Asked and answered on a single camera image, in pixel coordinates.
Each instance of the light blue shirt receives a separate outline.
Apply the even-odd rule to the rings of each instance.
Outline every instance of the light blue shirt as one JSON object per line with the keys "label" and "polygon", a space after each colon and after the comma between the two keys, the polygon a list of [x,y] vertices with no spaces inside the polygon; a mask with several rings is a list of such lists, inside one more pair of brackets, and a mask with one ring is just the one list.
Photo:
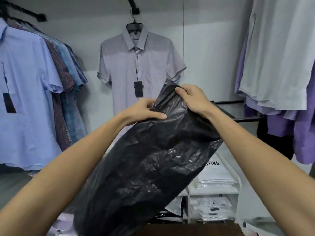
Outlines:
{"label": "light blue shirt", "polygon": [[[0,163],[40,170],[61,153],[49,105],[62,84],[44,39],[3,19],[0,36]],[[6,111],[8,92],[15,114]]]}

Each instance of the wall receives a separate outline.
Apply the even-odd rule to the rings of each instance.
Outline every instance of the wall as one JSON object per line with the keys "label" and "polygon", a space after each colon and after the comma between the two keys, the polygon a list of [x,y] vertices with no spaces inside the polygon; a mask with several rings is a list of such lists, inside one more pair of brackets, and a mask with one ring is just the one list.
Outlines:
{"label": "wall", "polygon": [[[89,83],[78,95],[78,105],[88,132],[113,116],[112,93],[97,79],[100,44],[118,35],[132,22],[127,0],[10,0],[37,13],[46,23],[12,11],[12,15],[69,44]],[[247,29],[253,0],[135,0],[141,14],[135,16],[149,31],[169,37],[187,65],[181,82],[200,86],[211,100],[238,99],[233,82],[238,56]],[[242,106],[227,106],[240,116]],[[243,125],[253,134],[255,123]],[[243,183],[238,216],[269,216],[230,152],[222,153]]]}

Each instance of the plastic bag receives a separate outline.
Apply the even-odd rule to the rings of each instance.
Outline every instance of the plastic bag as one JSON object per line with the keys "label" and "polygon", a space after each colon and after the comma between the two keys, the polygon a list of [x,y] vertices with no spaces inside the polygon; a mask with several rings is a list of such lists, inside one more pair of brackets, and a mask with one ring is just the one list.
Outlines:
{"label": "plastic bag", "polygon": [[136,123],[88,178],[74,215],[78,235],[131,235],[177,197],[222,144],[176,87],[167,80],[153,107],[167,119]]}

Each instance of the shirt sleeve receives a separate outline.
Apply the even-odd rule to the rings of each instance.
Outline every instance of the shirt sleeve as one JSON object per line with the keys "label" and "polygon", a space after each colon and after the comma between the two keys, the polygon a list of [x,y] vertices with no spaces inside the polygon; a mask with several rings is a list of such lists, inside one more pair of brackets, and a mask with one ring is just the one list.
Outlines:
{"label": "shirt sleeve", "polygon": [[97,78],[103,81],[104,83],[110,82],[112,80],[109,73],[109,57],[105,55],[103,47],[100,48],[100,67],[99,72],[97,73]]}
{"label": "shirt sleeve", "polygon": [[62,83],[54,64],[54,61],[50,55],[47,44],[43,38],[40,38],[40,53],[38,54],[39,69],[40,69],[40,79],[45,89],[53,93],[63,92]]}
{"label": "shirt sleeve", "polygon": [[180,74],[186,69],[186,65],[179,55],[178,51],[176,50],[172,41],[170,42],[166,69],[168,77],[172,81],[178,80]]}

